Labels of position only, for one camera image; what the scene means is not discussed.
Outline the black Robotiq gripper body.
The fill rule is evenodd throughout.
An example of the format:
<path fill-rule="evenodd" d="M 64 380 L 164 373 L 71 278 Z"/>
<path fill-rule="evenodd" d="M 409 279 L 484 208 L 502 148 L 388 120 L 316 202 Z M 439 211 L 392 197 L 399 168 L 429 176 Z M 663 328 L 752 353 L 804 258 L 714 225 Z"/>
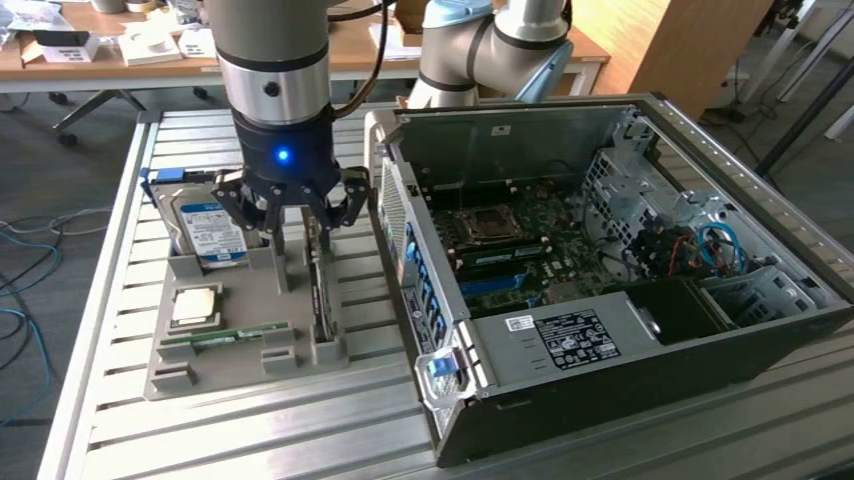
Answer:
<path fill-rule="evenodd" d="M 232 110 L 245 182 L 259 195 L 301 199 L 308 188 L 324 197 L 336 186 L 340 167 L 333 157 L 332 113 L 331 107 L 323 107 L 301 122 L 268 125 Z"/>

